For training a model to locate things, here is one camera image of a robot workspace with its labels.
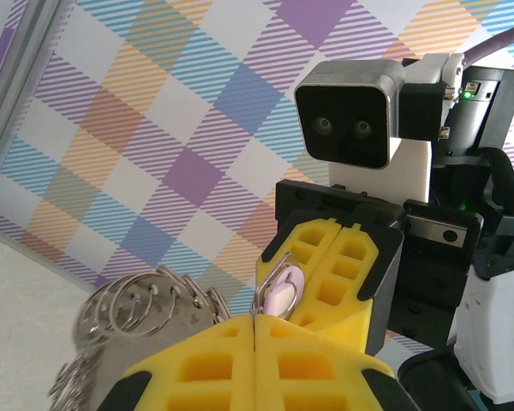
metal ring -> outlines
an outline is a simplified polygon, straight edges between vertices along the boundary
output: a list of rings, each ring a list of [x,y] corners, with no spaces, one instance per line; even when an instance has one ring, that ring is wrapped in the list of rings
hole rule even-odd
[[[82,367],[87,363],[84,354],[76,356],[70,364],[64,364],[57,373],[55,383],[48,392],[51,397],[51,409],[70,410],[77,409],[79,405],[79,387],[76,383],[79,378],[84,378]]]
[[[232,317],[229,305],[227,304],[223,295],[219,293],[215,287],[210,287],[206,294],[209,296],[210,300],[215,306],[215,309],[213,310],[213,316],[215,317],[216,323],[220,323]]]
[[[287,278],[285,279],[285,282],[289,284],[291,287],[293,287],[293,299],[291,300],[291,303],[288,305],[288,307],[280,314],[278,315],[281,319],[287,319],[295,309],[297,305],[297,286],[295,283],[291,281],[291,274],[288,274]]]
[[[90,312],[90,309],[97,303],[95,301],[96,297],[99,294],[103,293],[107,289],[108,286],[109,286],[109,284],[105,284],[105,285],[99,287],[96,291],[94,291],[93,294],[91,294],[89,296],[89,298],[87,298],[87,300],[82,305],[80,311],[78,312],[78,316],[75,320],[75,327],[73,329],[73,339],[75,340],[76,345],[81,345],[82,347],[84,347],[86,345],[100,343],[100,342],[102,342],[102,340],[104,338],[106,338],[103,334],[98,334],[95,337],[91,337],[91,335],[93,333],[95,333],[99,330],[99,326],[95,321],[95,316],[91,317],[91,316],[87,316],[87,314]],[[84,336],[82,339],[80,339],[79,338],[80,333],[78,331],[82,328],[82,323],[85,320],[92,321],[92,328],[89,331],[87,336]]]
[[[140,325],[140,323],[142,323],[146,319],[146,317],[148,317],[148,314],[151,312],[152,303],[154,301],[153,297],[158,294],[158,291],[156,291],[156,292],[154,291],[153,286],[155,287],[154,284],[151,284],[148,287],[150,297],[148,299],[148,303],[146,304],[145,311],[143,312],[143,314],[141,314],[138,319],[136,319],[133,323],[131,323],[131,321],[133,320],[134,314],[135,314],[135,309],[137,308],[137,304],[139,304],[139,302],[135,302],[133,304],[133,306],[131,307],[131,311],[129,312],[129,316],[128,316],[128,319],[126,320],[125,326],[122,327],[123,330],[127,330],[127,331],[134,330],[136,327],[138,327]]]
[[[200,285],[191,277],[183,275],[182,279],[187,284],[187,291],[193,296],[193,304],[196,308],[202,308],[204,305],[213,313],[213,308],[210,306],[206,298],[206,293],[200,288]]]
[[[261,313],[263,302],[265,300],[266,291],[271,287],[276,278],[282,274],[285,267],[293,265],[297,268],[299,267],[299,263],[293,253],[286,253],[284,256],[277,262],[271,272],[266,276],[265,280],[261,283],[259,287],[255,290],[254,299],[251,303],[250,312],[254,315],[254,317]]]
[[[93,317],[95,318],[95,323],[97,324],[97,326],[99,328],[101,328],[101,332],[104,335],[107,335],[107,334],[111,335],[112,334],[111,333],[112,328],[111,328],[110,315],[106,317],[106,318],[109,319],[109,324],[103,325],[102,322],[101,322],[101,313],[104,313],[105,310],[109,311],[109,307],[107,307],[106,305],[105,305],[105,310],[103,310],[103,305],[104,305],[104,302],[105,302],[105,298],[108,297],[109,295],[112,295],[113,293],[117,294],[117,291],[112,291],[112,290],[115,289],[118,286],[121,287],[120,284],[126,283],[127,281],[129,281],[129,279],[130,279],[130,276],[120,277],[120,278],[117,278],[116,280],[114,280],[113,282],[109,283],[106,286],[104,293],[99,298],[97,305],[95,306],[95,309],[93,311]]]
[[[135,338],[151,336],[152,334],[155,334],[155,333],[159,332],[160,330],[162,330],[165,327],[165,325],[170,321],[171,317],[173,317],[173,312],[175,311],[175,308],[176,308],[177,298],[181,294],[181,291],[175,285],[171,286],[171,288],[170,288],[171,295],[173,296],[173,302],[171,303],[170,311],[168,312],[167,317],[164,319],[164,321],[162,321],[162,323],[160,325],[156,325],[153,328],[146,330],[146,331],[135,333],[135,332],[125,331],[122,329],[122,327],[120,327],[117,324],[115,311],[116,311],[118,300],[120,299],[120,297],[126,292],[126,290],[131,285],[135,284],[137,281],[140,281],[143,278],[149,278],[149,277],[159,277],[159,275],[157,275],[156,273],[150,273],[150,274],[141,274],[139,276],[136,276],[135,278],[131,278],[128,281],[126,281],[124,284],[122,284],[120,289],[115,293],[115,295],[112,299],[111,307],[109,308],[109,321],[111,322],[112,329],[117,334],[120,334],[124,337],[135,337]]]

screw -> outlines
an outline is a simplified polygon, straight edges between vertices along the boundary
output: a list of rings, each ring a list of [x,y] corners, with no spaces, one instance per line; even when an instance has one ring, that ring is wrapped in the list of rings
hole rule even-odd
[[[444,91],[444,100],[454,100],[457,98],[457,89],[455,87],[446,87]]]
[[[402,334],[404,334],[407,338],[417,337],[417,333],[409,327],[402,327]]]
[[[408,304],[408,310],[412,314],[420,314],[422,312],[421,306],[415,304],[414,302]]]
[[[304,191],[302,191],[300,188],[298,188],[296,191],[295,191],[295,196],[299,199],[299,200],[304,200],[307,198],[307,195]]]
[[[447,140],[449,139],[449,133],[450,133],[450,128],[449,127],[442,127],[440,130],[439,130],[439,139],[440,140]]]

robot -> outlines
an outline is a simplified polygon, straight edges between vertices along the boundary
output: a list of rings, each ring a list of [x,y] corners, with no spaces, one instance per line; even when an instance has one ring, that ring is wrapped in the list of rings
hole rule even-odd
[[[130,367],[97,410],[482,409],[472,390],[514,410],[514,70],[324,62],[295,97],[331,186],[279,182],[250,313]],[[387,329],[432,348],[397,378]]]

keychain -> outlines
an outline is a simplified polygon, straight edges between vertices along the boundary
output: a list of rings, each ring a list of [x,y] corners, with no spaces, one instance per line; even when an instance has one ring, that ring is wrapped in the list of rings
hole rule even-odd
[[[289,319],[302,299],[305,278],[292,253],[286,253],[255,290],[251,312]]]
[[[50,410],[97,410],[131,366],[229,317],[216,289],[204,292],[165,266],[106,284],[78,314],[78,355],[58,373]]]

plaid backdrop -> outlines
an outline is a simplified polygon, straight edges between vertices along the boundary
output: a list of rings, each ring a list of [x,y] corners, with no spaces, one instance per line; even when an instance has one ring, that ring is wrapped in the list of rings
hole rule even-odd
[[[274,184],[327,184],[298,81],[326,59],[463,51],[513,27],[514,1],[79,0],[63,21],[6,139],[0,231],[95,286],[166,263],[239,313]],[[514,45],[484,63],[514,68]]]

